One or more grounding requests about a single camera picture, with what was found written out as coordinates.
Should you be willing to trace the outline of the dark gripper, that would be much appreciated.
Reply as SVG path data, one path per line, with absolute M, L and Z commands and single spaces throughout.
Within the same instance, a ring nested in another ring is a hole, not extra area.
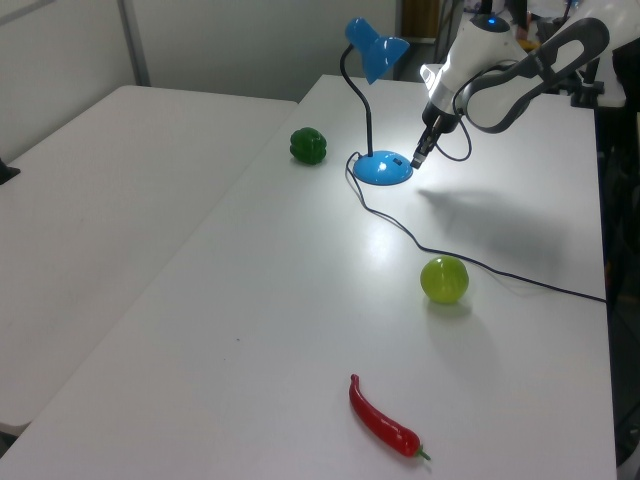
M 423 110 L 422 120 L 425 130 L 418 140 L 411 160 L 412 167 L 420 167 L 436 147 L 442 134 L 452 133 L 459 121 L 454 113 L 442 110 L 429 100 Z

